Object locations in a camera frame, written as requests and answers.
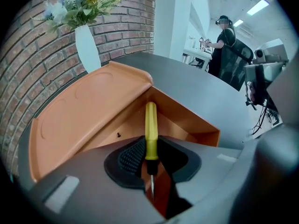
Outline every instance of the white desk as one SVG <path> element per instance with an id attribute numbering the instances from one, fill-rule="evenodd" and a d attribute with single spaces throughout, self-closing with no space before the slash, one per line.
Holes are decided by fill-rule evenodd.
<path id="1" fill-rule="evenodd" d="M 207 64 L 212 59 L 211 54 L 206 53 L 204 51 L 197 50 L 197 49 L 184 49 L 184 53 L 187 54 L 187 55 L 194 56 L 194 57 L 197 57 L 199 59 L 204 60 L 204 64 L 202 66 L 202 70 L 206 69 Z"/>

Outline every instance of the screwdriver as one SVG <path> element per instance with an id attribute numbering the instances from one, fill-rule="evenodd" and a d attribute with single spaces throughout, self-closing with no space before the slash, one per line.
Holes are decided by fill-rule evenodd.
<path id="1" fill-rule="evenodd" d="M 157 106 L 154 102 L 148 102 L 145 108 L 145 140 L 147 172 L 150 175 L 151 194 L 155 199 L 155 178 L 158 172 L 158 124 L 157 124 Z"/>

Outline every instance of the desk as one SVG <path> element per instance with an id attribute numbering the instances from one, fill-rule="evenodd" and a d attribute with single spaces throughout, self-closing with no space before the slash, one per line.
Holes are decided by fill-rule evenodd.
<path id="1" fill-rule="evenodd" d="M 184 53 L 187 55 L 191 55 L 191 56 L 194 56 L 194 57 L 204 60 L 202 70 L 206 69 L 207 64 L 212 59 L 211 54 L 206 53 L 204 51 L 197 50 L 197 49 L 184 49 Z"/>
<path id="2" fill-rule="evenodd" d="M 155 87 L 219 128 L 220 147 L 243 149 L 242 142 L 251 129 L 243 93 L 207 72 L 163 56 L 140 52 L 115 61 L 147 71 L 151 74 Z M 45 105 L 59 92 L 61 89 L 54 93 Z M 30 126 L 31 124 L 21 136 L 18 154 L 19 179 L 22 187 L 27 190 L 34 185 L 28 163 Z"/>

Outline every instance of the white vase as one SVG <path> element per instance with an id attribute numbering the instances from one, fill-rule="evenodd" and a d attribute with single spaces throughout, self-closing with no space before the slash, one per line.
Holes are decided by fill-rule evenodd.
<path id="1" fill-rule="evenodd" d="M 91 34 L 89 27 L 87 25 L 83 25 L 76 28 L 75 36 L 79 58 L 87 73 L 100 68 L 101 61 L 98 49 L 95 45 L 93 35 Z"/>

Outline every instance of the yellow screwdriver handle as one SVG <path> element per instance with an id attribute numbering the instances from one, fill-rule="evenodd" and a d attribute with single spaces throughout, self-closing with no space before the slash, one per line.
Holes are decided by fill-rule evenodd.
<path id="1" fill-rule="evenodd" d="M 148 102 L 145 108 L 145 139 L 146 139 L 146 160 L 158 160 L 157 140 L 157 106 L 154 102 Z"/>

